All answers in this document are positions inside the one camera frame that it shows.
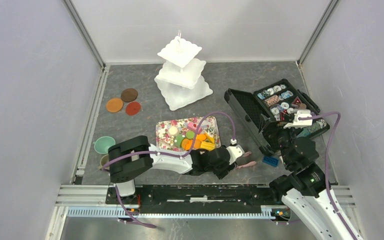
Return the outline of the yellow toy cake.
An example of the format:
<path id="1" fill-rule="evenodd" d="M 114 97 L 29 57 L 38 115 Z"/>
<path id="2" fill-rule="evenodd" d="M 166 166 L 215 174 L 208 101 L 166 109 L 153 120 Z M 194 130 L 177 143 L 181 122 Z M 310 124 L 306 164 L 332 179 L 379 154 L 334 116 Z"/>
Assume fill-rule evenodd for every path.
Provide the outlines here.
<path id="1" fill-rule="evenodd" d="M 216 145 L 212 142 L 202 141 L 200 144 L 200 149 L 204 149 L 206 151 L 212 151 L 216 148 Z"/>

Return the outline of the white three-tier dessert stand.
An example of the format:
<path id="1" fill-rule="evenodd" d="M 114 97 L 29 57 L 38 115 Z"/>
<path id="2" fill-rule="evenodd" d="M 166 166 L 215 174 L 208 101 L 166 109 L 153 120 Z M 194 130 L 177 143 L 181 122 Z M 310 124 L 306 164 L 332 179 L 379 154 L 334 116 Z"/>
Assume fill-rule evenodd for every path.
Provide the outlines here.
<path id="1" fill-rule="evenodd" d="M 213 94 L 202 76 L 206 61 L 196 58 L 202 47 L 178 34 L 157 55 L 165 60 L 154 78 L 166 104 L 176 111 Z"/>

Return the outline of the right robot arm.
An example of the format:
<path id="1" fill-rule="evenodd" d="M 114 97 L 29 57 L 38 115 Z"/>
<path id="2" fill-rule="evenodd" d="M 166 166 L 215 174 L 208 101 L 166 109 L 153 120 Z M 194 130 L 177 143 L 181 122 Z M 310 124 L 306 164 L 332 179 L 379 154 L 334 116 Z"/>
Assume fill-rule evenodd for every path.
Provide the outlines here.
<path id="1" fill-rule="evenodd" d="M 308 137 L 293 136 L 297 128 L 310 127 L 316 120 L 335 115 L 336 120 L 325 150 L 324 159 L 329 161 L 329 149 L 341 119 L 338 111 L 311 115 L 299 111 L 292 122 L 263 118 L 268 126 L 268 138 L 279 150 L 283 165 L 290 171 L 269 184 L 269 199 L 284 204 L 308 227 L 318 240 L 361 240 L 359 230 L 343 212 L 329 182 L 329 166 L 321 169 L 315 162 L 319 157 L 316 144 Z"/>

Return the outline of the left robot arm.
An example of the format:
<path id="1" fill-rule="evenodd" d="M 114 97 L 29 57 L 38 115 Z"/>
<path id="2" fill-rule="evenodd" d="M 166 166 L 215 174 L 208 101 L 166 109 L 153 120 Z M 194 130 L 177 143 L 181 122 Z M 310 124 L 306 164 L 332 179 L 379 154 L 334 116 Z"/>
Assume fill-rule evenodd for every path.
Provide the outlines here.
<path id="1" fill-rule="evenodd" d="M 238 166 L 238 160 L 250 155 L 239 144 L 172 151 L 150 144 L 140 135 L 108 148 L 108 162 L 102 167 L 109 172 L 115 193 L 125 204 L 137 198 L 135 178 L 148 170 L 167 170 L 180 175 L 214 174 L 223 179 Z"/>

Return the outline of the green toy cake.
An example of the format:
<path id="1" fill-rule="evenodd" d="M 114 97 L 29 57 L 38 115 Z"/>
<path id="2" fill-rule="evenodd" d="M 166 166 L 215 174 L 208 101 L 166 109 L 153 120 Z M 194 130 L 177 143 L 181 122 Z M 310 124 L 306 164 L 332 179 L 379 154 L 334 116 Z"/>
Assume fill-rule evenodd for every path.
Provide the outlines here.
<path id="1" fill-rule="evenodd" d="M 185 139 L 185 136 L 182 135 L 182 134 L 178 134 L 175 138 L 174 138 L 174 146 L 176 148 L 181 148 L 182 147 L 182 141 Z"/>

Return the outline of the red round coaster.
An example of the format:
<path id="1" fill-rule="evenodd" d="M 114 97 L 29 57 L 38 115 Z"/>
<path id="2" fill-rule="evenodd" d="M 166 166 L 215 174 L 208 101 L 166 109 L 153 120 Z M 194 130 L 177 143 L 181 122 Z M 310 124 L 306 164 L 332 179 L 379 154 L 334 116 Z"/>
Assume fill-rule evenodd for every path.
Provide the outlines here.
<path id="1" fill-rule="evenodd" d="M 134 116 L 138 114 L 142 109 L 142 106 L 139 102 L 137 101 L 132 101 L 129 104 L 127 104 L 125 108 L 125 112 L 128 116 Z"/>

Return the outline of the olive brown cup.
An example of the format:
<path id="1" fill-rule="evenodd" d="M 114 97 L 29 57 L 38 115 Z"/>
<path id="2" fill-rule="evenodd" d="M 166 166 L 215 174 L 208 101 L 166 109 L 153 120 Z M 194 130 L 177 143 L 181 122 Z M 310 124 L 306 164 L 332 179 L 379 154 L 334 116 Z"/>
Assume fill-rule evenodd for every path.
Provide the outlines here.
<path id="1" fill-rule="evenodd" d="M 101 159 L 100 159 L 98 169 L 99 169 L 99 170 L 102 170 L 103 166 L 104 166 L 107 162 L 109 162 L 109 155 L 108 155 L 108 154 L 105 154 L 105 155 L 102 156 Z"/>

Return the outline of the orange round coaster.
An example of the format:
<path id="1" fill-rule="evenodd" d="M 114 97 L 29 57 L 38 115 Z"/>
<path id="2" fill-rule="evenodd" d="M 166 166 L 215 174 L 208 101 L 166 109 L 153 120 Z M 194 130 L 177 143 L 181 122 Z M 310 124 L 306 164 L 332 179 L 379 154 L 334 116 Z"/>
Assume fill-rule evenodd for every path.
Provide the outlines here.
<path id="1" fill-rule="evenodd" d="M 117 113 L 119 112 L 124 106 L 124 102 L 121 98 L 111 98 L 106 103 L 106 110 L 110 113 Z"/>

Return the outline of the floral rectangular tray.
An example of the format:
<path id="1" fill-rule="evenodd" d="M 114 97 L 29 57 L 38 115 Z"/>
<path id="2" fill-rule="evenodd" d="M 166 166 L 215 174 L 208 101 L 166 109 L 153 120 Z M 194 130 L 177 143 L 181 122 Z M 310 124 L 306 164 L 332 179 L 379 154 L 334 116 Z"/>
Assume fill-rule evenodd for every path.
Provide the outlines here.
<path id="1" fill-rule="evenodd" d="M 217 120 L 214 116 L 160 121 L 156 124 L 156 145 L 165 150 L 186 152 L 190 149 L 211 151 L 221 146 Z"/>

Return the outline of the mint green cup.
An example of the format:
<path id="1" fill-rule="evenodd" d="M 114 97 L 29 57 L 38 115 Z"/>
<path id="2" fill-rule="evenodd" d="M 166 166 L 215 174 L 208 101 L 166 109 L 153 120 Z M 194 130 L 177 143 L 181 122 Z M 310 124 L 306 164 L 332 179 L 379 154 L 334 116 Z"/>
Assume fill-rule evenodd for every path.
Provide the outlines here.
<path id="1" fill-rule="evenodd" d="M 116 141 L 111 136 L 102 136 L 99 137 L 94 143 L 93 148 L 94 150 L 101 155 L 108 154 L 109 148 L 114 146 L 116 144 Z"/>

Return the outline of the dark brown round coaster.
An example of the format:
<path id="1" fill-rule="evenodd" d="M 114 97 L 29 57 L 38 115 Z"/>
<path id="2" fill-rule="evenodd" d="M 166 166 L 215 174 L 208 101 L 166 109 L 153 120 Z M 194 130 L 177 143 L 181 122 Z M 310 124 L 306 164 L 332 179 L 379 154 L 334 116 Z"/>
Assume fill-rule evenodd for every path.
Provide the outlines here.
<path id="1" fill-rule="evenodd" d="M 134 100 L 137 99 L 137 97 L 138 97 L 138 92 L 134 88 L 127 88 L 123 90 L 120 94 L 121 100 L 126 103 L 133 102 Z"/>

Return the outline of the pink toy cake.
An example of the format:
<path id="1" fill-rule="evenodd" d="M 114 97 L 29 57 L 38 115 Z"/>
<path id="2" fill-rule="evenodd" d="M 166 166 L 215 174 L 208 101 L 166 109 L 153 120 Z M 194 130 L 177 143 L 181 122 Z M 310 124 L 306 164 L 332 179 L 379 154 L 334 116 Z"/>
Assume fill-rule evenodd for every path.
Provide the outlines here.
<path id="1" fill-rule="evenodd" d="M 196 133 L 196 134 L 200 134 L 202 132 L 202 128 L 199 127 L 199 125 L 197 123 L 194 123 L 194 122 L 189 122 L 187 124 L 187 129 Z"/>

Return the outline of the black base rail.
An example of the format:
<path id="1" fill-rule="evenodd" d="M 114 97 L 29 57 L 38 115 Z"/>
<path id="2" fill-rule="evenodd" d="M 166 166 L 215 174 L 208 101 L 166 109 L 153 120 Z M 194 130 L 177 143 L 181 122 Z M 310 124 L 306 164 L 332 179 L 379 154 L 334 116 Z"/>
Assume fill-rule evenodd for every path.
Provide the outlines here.
<path id="1" fill-rule="evenodd" d="M 139 185 L 122 197 L 142 214 L 257 214 L 261 208 L 286 209 L 271 189 L 258 184 Z"/>

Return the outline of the cream cupcake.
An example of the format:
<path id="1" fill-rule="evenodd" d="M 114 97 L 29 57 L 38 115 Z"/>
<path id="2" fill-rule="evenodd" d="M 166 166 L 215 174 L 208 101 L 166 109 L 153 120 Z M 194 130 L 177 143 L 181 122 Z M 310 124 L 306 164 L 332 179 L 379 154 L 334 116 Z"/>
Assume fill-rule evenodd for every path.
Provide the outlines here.
<path id="1" fill-rule="evenodd" d="M 167 130 L 167 134 L 170 136 L 170 137 L 175 137 L 179 134 L 179 129 L 176 127 L 176 126 L 171 126 L 168 130 Z"/>

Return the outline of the blue toy brick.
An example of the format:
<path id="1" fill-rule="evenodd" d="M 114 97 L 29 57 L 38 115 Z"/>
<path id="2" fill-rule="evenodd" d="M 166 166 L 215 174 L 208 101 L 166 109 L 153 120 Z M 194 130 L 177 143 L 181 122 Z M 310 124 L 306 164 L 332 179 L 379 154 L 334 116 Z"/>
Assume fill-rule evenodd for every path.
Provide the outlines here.
<path id="1" fill-rule="evenodd" d="M 262 162 L 275 168 L 279 165 L 279 160 L 272 156 L 264 156 Z"/>

